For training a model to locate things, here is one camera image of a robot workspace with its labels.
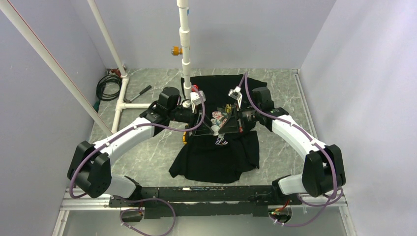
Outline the black floral print t-shirt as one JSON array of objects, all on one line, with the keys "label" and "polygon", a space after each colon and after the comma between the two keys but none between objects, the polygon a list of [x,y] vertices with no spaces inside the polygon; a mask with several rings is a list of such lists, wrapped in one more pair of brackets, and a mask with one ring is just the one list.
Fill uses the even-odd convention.
[{"label": "black floral print t-shirt", "polygon": [[[222,126],[236,100],[229,97],[243,75],[195,76],[191,83],[205,93],[206,116],[211,124]],[[246,122],[243,132],[201,135],[188,138],[169,173],[171,177],[211,182],[233,183],[244,172],[259,168],[260,147],[255,124]]]}]

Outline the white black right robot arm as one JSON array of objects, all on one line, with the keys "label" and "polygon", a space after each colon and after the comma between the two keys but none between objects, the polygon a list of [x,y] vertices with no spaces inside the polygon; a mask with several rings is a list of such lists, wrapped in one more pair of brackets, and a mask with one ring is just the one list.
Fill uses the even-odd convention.
[{"label": "white black right robot arm", "polygon": [[216,134],[243,132],[244,123],[260,123],[284,139],[303,159],[301,174],[281,177],[272,182],[271,198],[283,204],[292,194],[307,193],[312,197],[329,191],[337,192],[346,183],[341,149],[319,141],[289,115],[277,108],[266,87],[255,88],[248,94],[250,105],[242,107],[240,87],[231,89],[229,96],[237,101]]}]

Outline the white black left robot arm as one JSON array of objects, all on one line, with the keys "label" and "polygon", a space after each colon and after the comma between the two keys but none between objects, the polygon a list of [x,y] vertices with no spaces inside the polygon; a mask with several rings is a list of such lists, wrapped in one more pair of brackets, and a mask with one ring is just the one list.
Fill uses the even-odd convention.
[{"label": "white black left robot arm", "polygon": [[166,87],[158,100],[152,102],[139,117],[120,131],[93,144],[83,141],[76,147],[67,177],[70,180],[69,195],[78,199],[88,195],[97,198],[102,194],[118,196],[130,207],[136,206],[142,197],[142,187],[134,179],[112,173],[112,165],[126,152],[170,127],[171,121],[187,123],[180,132],[196,130],[205,123],[205,93],[192,86],[190,106],[180,101],[177,88]]}]

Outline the orange yellow pipe fitting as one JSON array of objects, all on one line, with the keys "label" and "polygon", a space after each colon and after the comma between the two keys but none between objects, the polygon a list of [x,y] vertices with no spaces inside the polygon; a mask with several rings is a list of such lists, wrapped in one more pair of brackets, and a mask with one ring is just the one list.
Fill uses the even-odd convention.
[{"label": "orange yellow pipe fitting", "polygon": [[172,49],[171,49],[171,54],[172,54],[173,56],[179,56],[179,55],[182,55],[182,54],[183,54],[183,49],[182,49],[182,47],[178,47],[178,46],[174,46],[174,47],[172,47]]}]

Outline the yellow black handled screwdriver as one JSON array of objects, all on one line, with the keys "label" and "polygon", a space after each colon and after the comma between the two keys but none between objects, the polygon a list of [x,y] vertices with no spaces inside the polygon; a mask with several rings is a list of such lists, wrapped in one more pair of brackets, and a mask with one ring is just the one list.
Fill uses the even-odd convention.
[{"label": "yellow black handled screwdriver", "polygon": [[189,139],[189,132],[184,132],[182,135],[182,142],[184,145],[188,143],[188,139]]}]

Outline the black handled hammer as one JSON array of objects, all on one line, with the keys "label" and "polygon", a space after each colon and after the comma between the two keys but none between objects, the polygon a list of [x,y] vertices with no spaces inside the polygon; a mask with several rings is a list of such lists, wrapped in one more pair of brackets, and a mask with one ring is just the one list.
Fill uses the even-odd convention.
[{"label": "black handled hammer", "polygon": [[132,103],[135,99],[137,99],[139,96],[141,96],[142,94],[144,94],[145,92],[147,92],[148,90],[150,90],[152,88],[151,85],[146,86],[143,90],[141,90],[137,95],[133,96],[130,99],[124,99],[125,103]]}]

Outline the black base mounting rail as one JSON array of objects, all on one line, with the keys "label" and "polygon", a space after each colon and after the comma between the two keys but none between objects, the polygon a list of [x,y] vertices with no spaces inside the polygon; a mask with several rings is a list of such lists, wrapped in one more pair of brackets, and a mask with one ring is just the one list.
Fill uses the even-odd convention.
[{"label": "black base mounting rail", "polygon": [[301,202],[296,194],[283,195],[271,185],[143,187],[140,200],[128,203],[112,197],[111,208],[140,208],[145,219],[180,216],[251,215],[266,217],[273,208],[292,207]]}]

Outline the aluminium extrusion rail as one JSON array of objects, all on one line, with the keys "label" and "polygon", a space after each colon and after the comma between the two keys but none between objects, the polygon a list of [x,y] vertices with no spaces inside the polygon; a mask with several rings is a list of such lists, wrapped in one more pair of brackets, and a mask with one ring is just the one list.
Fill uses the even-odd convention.
[{"label": "aluminium extrusion rail", "polygon": [[61,208],[63,210],[94,210],[127,207],[155,207],[154,198],[160,198],[174,205],[196,204],[249,204],[249,206],[268,206],[281,208],[283,206],[295,207],[321,207],[328,199],[326,197],[311,197],[307,194],[292,194],[287,197],[273,197],[266,185],[260,186],[226,186],[226,187],[145,187],[142,189],[142,198],[149,198],[145,203],[128,203],[120,197],[102,194],[92,198],[88,195],[73,199],[69,192],[64,194]]}]

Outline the white pvc pipe frame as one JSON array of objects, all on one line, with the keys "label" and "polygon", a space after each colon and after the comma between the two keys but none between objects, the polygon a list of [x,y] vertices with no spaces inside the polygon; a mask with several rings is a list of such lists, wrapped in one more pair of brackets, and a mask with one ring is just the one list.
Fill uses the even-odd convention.
[{"label": "white pvc pipe frame", "polygon": [[[110,66],[110,51],[98,39],[97,24],[85,0],[3,0],[0,15],[0,132],[47,135],[52,125],[87,125],[87,114],[49,68],[53,63],[81,100],[92,100],[92,84],[100,68]],[[128,67],[166,67],[158,62],[161,49],[155,41],[143,43],[139,60],[131,30],[162,31],[163,23],[177,18],[174,0],[98,0],[115,48]]]}]

